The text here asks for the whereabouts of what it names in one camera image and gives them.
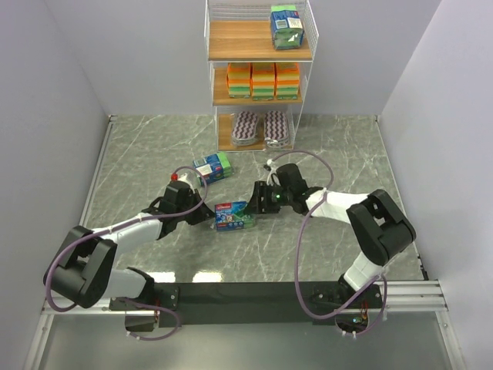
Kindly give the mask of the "blue green sponge pack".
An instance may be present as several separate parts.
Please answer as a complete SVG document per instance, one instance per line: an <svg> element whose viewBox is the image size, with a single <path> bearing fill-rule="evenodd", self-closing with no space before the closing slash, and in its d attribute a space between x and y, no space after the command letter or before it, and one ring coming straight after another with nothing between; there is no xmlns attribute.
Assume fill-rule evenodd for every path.
<svg viewBox="0 0 493 370"><path fill-rule="evenodd" d="M272 5L270 33L275 50L299 49L304 40L304 27L295 5Z"/></svg>
<svg viewBox="0 0 493 370"><path fill-rule="evenodd" d="M218 152L193 161L193 167L204 177L207 184L215 183L233 175L233 167L224 152Z"/></svg>
<svg viewBox="0 0 493 370"><path fill-rule="evenodd" d="M215 219L213 229L216 231L245 230L255 226L255 217L246 214L246 201L218 203L214 206Z"/></svg>

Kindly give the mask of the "purple wavy sponge pack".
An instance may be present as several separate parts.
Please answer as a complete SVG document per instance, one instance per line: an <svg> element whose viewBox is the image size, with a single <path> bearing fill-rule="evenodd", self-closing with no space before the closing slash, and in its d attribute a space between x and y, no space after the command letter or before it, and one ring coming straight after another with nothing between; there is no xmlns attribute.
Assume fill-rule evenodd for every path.
<svg viewBox="0 0 493 370"><path fill-rule="evenodd" d="M241 111L233 116L231 142L234 146L249 146L257 142L260 119L255 112Z"/></svg>
<svg viewBox="0 0 493 370"><path fill-rule="evenodd" d="M283 148L290 144L290 131L287 114L271 110L263 117L263 137L267 148Z"/></svg>

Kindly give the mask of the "orange sponge pack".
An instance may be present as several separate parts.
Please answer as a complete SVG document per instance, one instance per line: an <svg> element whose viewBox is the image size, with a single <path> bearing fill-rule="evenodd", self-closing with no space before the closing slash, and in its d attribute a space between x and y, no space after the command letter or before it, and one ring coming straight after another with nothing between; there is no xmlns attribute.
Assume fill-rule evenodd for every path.
<svg viewBox="0 0 493 370"><path fill-rule="evenodd" d="M254 62L251 72L251 96L254 100L272 100L275 93L275 64Z"/></svg>
<svg viewBox="0 0 493 370"><path fill-rule="evenodd" d="M296 99L300 89L300 67L297 62L275 63L275 97Z"/></svg>
<svg viewBox="0 0 493 370"><path fill-rule="evenodd" d="M250 97L251 64L249 62L231 62L226 70L226 85L230 98L246 99Z"/></svg>

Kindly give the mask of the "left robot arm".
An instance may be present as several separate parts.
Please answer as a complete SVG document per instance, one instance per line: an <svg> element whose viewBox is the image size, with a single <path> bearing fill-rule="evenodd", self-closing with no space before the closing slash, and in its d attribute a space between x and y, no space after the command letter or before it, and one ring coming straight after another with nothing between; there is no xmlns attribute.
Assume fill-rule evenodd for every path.
<svg viewBox="0 0 493 370"><path fill-rule="evenodd" d="M214 216L197 189L173 180L161 197L128 220L104 228L72 228L43 278L49 306L67 312L77 306L91 308L102 298L128 300L135 307L161 303L147 273L133 267L114 269L118 253L158 241L181 222L194 226Z"/></svg>

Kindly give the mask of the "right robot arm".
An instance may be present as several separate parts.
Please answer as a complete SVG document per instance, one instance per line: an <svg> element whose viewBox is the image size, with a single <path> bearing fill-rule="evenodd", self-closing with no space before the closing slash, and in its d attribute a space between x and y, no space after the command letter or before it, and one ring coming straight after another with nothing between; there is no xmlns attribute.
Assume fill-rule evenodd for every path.
<svg viewBox="0 0 493 370"><path fill-rule="evenodd" d="M416 231L387 191L369 194L338 193L325 187L310 187L298 166L288 163L264 166L267 180L254 184L245 214L277 214L282 207L310 218L327 218L351 225L360 253L341 275L331 293L331 304L346 304L361 294L373 278L381 275L388 263L416 239Z"/></svg>

